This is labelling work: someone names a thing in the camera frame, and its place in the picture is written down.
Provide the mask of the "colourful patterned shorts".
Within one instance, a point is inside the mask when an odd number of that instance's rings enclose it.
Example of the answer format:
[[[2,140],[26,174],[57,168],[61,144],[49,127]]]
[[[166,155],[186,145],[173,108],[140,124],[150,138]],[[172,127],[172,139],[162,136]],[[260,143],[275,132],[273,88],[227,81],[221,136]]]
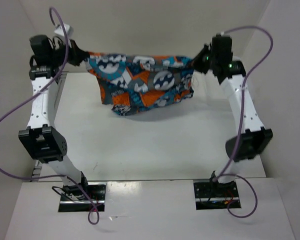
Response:
[[[194,95],[192,59],[186,56],[90,52],[86,70],[97,79],[100,100],[120,116],[176,104]]]

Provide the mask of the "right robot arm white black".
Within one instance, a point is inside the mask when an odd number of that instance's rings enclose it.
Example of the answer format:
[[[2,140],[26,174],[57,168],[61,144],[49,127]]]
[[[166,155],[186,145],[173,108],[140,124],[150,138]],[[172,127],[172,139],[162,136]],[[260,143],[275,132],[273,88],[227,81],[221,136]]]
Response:
[[[227,97],[234,118],[236,136],[225,143],[229,159],[210,177],[209,191],[220,197],[227,191],[226,184],[234,181],[240,172],[241,163],[255,159],[265,150],[273,138],[273,131],[259,118],[247,84],[249,75],[242,61],[233,57],[230,36],[215,35],[191,65],[199,73],[212,72]]]

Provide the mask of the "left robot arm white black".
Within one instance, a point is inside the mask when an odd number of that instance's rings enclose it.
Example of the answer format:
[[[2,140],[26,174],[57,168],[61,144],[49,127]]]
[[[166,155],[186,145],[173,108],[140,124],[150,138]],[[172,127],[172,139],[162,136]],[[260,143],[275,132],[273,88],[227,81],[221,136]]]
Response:
[[[63,182],[61,194],[70,201],[82,201],[90,194],[85,175],[67,156],[66,139],[55,128],[57,98],[60,89],[61,66],[66,46],[56,48],[46,35],[29,39],[33,56],[30,58],[29,78],[33,96],[31,114],[26,129],[18,138],[32,159],[49,166]]]

